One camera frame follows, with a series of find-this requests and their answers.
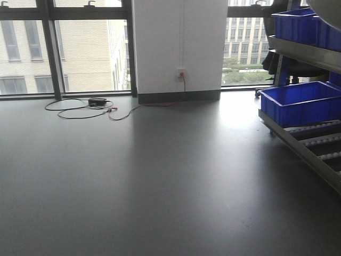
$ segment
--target power cord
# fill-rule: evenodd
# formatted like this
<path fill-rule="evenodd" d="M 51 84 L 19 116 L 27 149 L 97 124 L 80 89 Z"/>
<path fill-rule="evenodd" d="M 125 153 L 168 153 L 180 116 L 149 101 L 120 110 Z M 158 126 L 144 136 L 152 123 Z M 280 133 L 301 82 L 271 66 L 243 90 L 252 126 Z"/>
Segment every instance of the power cord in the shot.
<path fill-rule="evenodd" d="M 74 108 L 59 108 L 59 109 L 56 109 L 56 108 L 52 108 L 52 109 L 51 109 L 51 108 L 48 108 L 49 106 L 51 106 L 51 105 L 53 105 L 53 104 L 55 104 L 55 103 L 57 103 L 57 102 L 69 101 L 69 100 L 77 100 L 77 101 L 80 101 L 80 102 L 84 103 L 84 105 L 83 105 L 83 106 L 80 106 L 80 107 L 74 107 Z M 85 101 L 82 100 L 82 99 L 70 98 L 70 99 L 62 99 L 62 100 L 53 101 L 53 102 L 47 104 L 47 105 L 45 106 L 45 109 L 48 110 L 48 111 L 59 111 L 59 112 L 57 113 L 57 115 L 58 115 L 60 118 L 62 118 L 62 119 L 89 119 L 89 118 L 93 118 L 93 117 L 97 117 L 97 116 L 104 115 L 105 113 L 108 113 L 108 112 L 109 112 L 109 110 L 110 110 L 111 107 L 113 106 L 113 102 L 110 101 L 110 100 L 105 100 L 104 103 L 105 103 L 105 104 L 110 103 L 110 105 L 109 105 L 109 106 L 105 106 L 105 105 L 104 105 L 104 106 L 98 106 L 98 105 L 96 105 L 96 104 L 86 104 Z M 99 113 L 99 114 L 97 114 L 97 115 L 86 116 L 86 117 L 65 117 L 65 116 L 61 115 L 62 113 L 65 113 L 65 112 L 71 111 L 71 110 L 75 110 L 75 109 L 95 109 L 95 110 L 104 110 L 104 109 L 105 109 L 105 111 L 104 111 L 104 112 L 101 112 L 101 113 Z"/>
<path fill-rule="evenodd" d="M 112 120 L 112 121 L 121 121 L 121 120 L 124 120 L 126 118 L 128 118 L 128 116 L 130 116 L 130 114 L 132 112 L 134 112 L 135 110 L 137 110 L 138 108 L 140 107 L 172 107 L 176 104 L 178 104 L 179 102 L 183 101 L 186 97 L 186 80 L 185 80 L 185 76 L 184 76 L 184 73 L 180 73 L 182 79 L 183 79 L 183 85 L 184 85 L 184 92 L 183 92 L 183 97 L 181 97 L 181 99 L 179 99 L 178 101 L 175 101 L 173 103 L 170 103 L 170 104 L 167 104 L 167 105 L 154 105 L 154 104 L 141 104 L 141 105 L 138 105 L 137 107 L 133 108 L 132 110 L 129 111 L 128 115 L 122 117 L 122 118 L 113 118 L 111 116 L 111 113 L 114 111 L 117 111 L 118 108 L 114 107 L 114 108 L 110 108 L 108 110 L 108 116 L 109 116 L 109 119 Z"/>
<path fill-rule="evenodd" d="M 172 107 L 176 104 L 178 104 L 179 102 L 183 101 L 185 99 L 185 96 L 186 96 L 186 80 L 185 80 L 185 75 L 184 73 L 180 73 L 182 79 L 183 79 L 183 84 L 184 84 L 184 92 L 183 92 L 183 97 L 181 97 L 179 100 L 173 102 L 173 103 L 170 103 L 170 104 L 167 104 L 167 105 L 154 105 L 154 104 L 141 104 L 141 105 L 138 105 L 137 107 L 133 108 L 132 110 L 129 111 L 129 113 L 122 117 L 122 118 L 113 118 L 111 116 L 111 113 L 113 111 L 117 111 L 118 108 L 117 107 L 112 107 L 113 106 L 113 102 L 110 101 L 110 100 L 105 100 L 103 99 L 102 103 L 104 104 L 103 106 L 99 106 L 95 103 L 91 103 L 91 104 L 88 104 L 85 102 L 85 100 L 82 100 L 82 99 L 77 99 L 77 98 L 70 98 L 70 99 L 62 99 L 62 100 L 56 100 L 56 101 L 53 101 L 49 104 L 47 104 L 45 106 L 45 110 L 48 110 L 48 111 L 59 111 L 57 113 L 57 115 L 61 118 L 61 119 L 89 119 L 89 118 L 93 118 L 93 117 L 98 117 L 98 116 L 102 116 L 102 115 L 105 115 L 106 113 L 108 113 L 108 116 L 109 116 L 109 119 L 112 120 L 112 121 L 121 121 L 121 120 L 124 120 L 126 119 L 128 116 L 130 116 L 130 114 L 137 110 L 138 108 L 140 107 Z M 84 103 L 83 106 L 80 106 L 80 107 L 74 107 L 74 108 L 48 108 L 49 106 L 57 103 L 57 102 L 61 102 L 61 101 L 67 101 L 67 100 L 77 100 L 77 101 L 80 101 L 82 103 Z M 104 110 L 103 112 L 97 114 L 97 115 L 93 115 L 93 116 L 86 116 L 86 117 L 65 117 L 62 115 L 62 113 L 65 113 L 67 111 L 71 111 L 71 110 L 76 110 L 76 109 L 96 109 L 96 110 Z"/>

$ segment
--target white wall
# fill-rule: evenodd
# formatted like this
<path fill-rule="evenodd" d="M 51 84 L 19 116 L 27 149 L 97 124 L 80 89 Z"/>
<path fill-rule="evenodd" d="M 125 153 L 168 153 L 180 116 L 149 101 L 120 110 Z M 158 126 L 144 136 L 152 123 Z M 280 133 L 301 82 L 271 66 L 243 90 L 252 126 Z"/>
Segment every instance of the white wall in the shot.
<path fill-rule="evenodd" d="M 187 69 L 187 91 L 220 89 L 226 2 L 133 1 L 139 93 L 183 91 L 183 83 L 176 77 L 182 63 Z"/>

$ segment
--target window latch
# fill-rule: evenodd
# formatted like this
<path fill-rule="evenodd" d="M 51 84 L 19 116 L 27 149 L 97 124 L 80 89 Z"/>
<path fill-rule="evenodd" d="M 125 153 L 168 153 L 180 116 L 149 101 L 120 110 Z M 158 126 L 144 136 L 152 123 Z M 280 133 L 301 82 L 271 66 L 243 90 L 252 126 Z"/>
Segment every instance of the window latch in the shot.
<path fill-rule="evenodd" d="M 252 4 L 251 6 L 252 6 L 252 7 L 261 7 L 261 5 L 259 4 L 259 2 L 266 2 L 266 0 L 257 0 L 257 1 L 255 2 L 255 4 Z"/>
<path fill-rule="evenodd" d="M 94 8 L 94 5 L 91 5 L 91 2 L 95 2 L 94 0 L 90 0 L 87 2 L 87 5 L 84 5 L 85 8 Z"/>
<path fill-rule="evenodd" d="M 5 3 L 8 3 L 7 1 L 1 1 L 0 8 L 9 8 L 7 5 L 4 5 Z"/>

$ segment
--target baseboard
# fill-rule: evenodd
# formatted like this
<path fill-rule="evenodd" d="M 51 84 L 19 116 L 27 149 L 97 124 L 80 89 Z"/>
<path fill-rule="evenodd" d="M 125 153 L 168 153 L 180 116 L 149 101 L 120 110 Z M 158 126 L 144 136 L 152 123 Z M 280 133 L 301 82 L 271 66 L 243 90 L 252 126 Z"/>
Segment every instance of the baseboard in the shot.
<path fill-rule="evenodd" d="M 175 102 L 184 97 L 183 92 L 167 93 L 141 93 L 139 94 L 139 104 Z M 219 100 L 220 90 L 186 92 L 183 101 L 193 100 Z"/>

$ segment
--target charger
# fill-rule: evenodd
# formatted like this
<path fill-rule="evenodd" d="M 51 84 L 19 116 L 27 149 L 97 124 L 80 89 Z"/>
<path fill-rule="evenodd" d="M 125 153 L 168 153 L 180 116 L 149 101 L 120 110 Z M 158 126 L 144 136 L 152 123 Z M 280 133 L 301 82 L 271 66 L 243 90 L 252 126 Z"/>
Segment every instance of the charger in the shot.
<path fill-rule="evenodd" d="M 90 106 L 104 106 L 107 103 L 107 99 L 104 98 L 89 98 L 88 103 Z"/>

